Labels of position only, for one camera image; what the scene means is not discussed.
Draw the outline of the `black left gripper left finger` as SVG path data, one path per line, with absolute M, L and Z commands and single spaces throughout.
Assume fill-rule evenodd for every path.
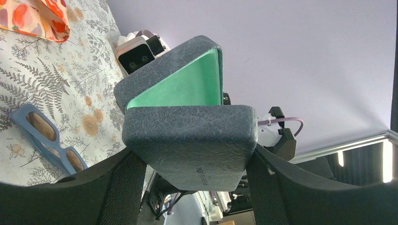
M 146 164 L 123 150 L 56 183 L 0 185 L 3 225 L 135 225 Z

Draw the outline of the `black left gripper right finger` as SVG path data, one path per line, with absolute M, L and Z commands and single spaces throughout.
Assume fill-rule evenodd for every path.
M 308 172 L 257 145 L 246 169 L 258 225 L 395 225 L 398 183 L 354 186 Z

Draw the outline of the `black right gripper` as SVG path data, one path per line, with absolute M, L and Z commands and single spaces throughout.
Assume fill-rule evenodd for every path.
M 279 141 L 268 150 L 278 157 L 290 161 L 295 157 L 296 153 L 296 138 L 290 128 L 285 127 L 285 120 L 278 122 L 278 134 L 281 135 Z

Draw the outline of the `blue frame sunglasses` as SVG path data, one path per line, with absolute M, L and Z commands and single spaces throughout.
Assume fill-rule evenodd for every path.
M 22 105 L 11 112 L 10 118 L 31 146 L 66 175 L 88 168 L 74 147 L 61 147 L 58 128 L 33 104 Z

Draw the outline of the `dark blue glasses case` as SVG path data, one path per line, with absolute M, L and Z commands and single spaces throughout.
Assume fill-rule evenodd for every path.
M 257 143 L 255 110 L 222 101 L 222 49 L 193 37 L 122 79 L 122 141 L 180 190 L 233 191 Z

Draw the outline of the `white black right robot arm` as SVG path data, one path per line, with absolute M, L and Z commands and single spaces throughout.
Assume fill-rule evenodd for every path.
M 300 126 L 293 133 L 290 128 L 285 127 L 286 121 L 298 121 Z M 297 117 L 285 117 L 282 109 L 273 106 L 268 114 L 261 119 L 258 118 L 258 144 L 269 150 L 280 158 L 290 161 L 296 153 L 296 136 L 303 128 L 304 121 Z

